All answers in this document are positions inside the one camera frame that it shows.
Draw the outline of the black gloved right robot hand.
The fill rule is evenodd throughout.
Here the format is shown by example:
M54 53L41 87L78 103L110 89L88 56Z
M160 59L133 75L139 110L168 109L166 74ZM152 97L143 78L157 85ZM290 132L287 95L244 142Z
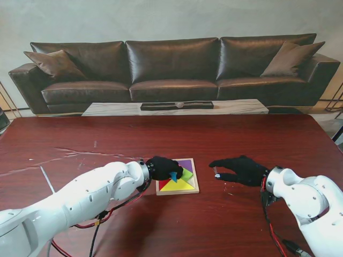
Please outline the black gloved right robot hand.
M258 187L270 170L245 155L236 158L215 160L209 164L210 168L226 168L233 173L217 173L215 178L245 186Z

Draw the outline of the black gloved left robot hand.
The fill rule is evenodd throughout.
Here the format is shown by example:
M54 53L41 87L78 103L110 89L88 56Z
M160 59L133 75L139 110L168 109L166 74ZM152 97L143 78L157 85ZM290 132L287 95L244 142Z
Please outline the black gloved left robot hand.
M183 176L183 168L179 163L166 157L154 156L147 160L146 165L151 178L157 181L172 179L177 182Z

